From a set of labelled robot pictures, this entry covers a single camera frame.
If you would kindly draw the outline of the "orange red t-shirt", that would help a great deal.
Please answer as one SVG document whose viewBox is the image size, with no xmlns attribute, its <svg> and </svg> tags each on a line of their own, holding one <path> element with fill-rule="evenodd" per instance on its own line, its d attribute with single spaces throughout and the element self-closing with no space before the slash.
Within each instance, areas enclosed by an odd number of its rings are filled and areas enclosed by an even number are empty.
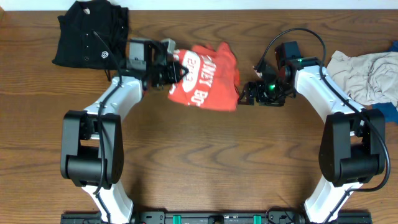
<svg viewBox="0 0 398 224">
<path fill-rule="evenodd" d="M 171 86 L 169 100 L 206 110 L 236 110 L 240 76 L 236 57 L 226 42 L 220 43 L 216 50 L 210 45 L 178 49 L 174 51 L 174 59 L 188 73 Z"/>
</svg>

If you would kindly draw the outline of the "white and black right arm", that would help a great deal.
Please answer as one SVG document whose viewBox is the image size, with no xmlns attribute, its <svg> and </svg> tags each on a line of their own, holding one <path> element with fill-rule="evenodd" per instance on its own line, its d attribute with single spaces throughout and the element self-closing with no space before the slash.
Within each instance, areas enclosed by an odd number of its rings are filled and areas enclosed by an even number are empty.
<svg viewBox="0 0 398 224">
<path fill-rule="evenodd" d="M 318 155 L 322 177 L 304 213 L 291 223 L 371 223 L 369 213 L 341 208 L 353 193 L 378 191 L 389 179 L 384 115 L 354 102 L 328 76 L 322 60 L 302 56 L 296 41 L 277 46 L 275 57 L 279 73 L 266 73 L 266 65 L 258 63 L 261 79 L 245 84 L 238 104 L 283 106 L 288 95 L 299 93 L 325 125 Z"/>
</svg>

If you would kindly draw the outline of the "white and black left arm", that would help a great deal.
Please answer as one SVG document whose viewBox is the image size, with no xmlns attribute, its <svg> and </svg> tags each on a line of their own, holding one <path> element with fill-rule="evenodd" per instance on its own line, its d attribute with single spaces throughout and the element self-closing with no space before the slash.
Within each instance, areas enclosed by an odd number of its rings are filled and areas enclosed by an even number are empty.
<svg viewBox="0 0 398 224">
<path fill-rule="evenodd" d="M 121 182 L 124 167 L 122 121 L 150 87 L 176 83 L 180 65 L 175 41 L 130 39 L 129 57 L 116 63 L 109 88 L 81 111 L 63 118 L 60 172 L 82 188 L 98 213 L 65 213 L 62 223 L 133 223 L 134 203 Z"/>
</svg>

